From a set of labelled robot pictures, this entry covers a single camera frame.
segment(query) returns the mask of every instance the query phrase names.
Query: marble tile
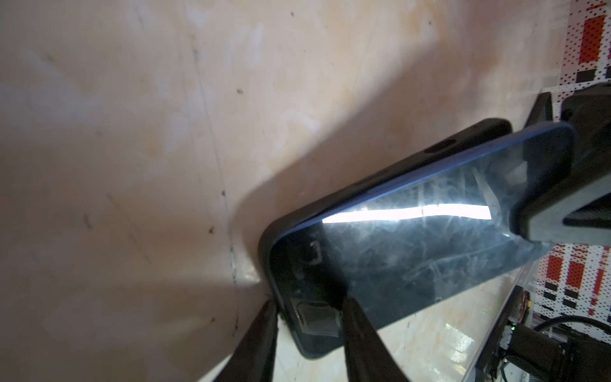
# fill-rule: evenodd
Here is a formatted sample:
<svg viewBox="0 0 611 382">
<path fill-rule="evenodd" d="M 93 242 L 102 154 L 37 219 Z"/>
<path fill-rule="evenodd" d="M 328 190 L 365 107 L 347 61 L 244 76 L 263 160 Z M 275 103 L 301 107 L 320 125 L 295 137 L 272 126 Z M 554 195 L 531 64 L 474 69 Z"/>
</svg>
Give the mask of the marble tile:
<svg viewBox="0 0 611 382">
<path fill-rule="evenodd" d="M 271 221 L 484 117 L 519 128 L 565 32 L 553 0 L 0 7 L 3 380 L 201 378 L 268 298 Z M 461 304 L 493 315 L 494 285 Z M 452 301 L 382 330 L 414 380 L 481 341 Z M 345 378 L 280 344 L 278 380 Z"/>
</svg>

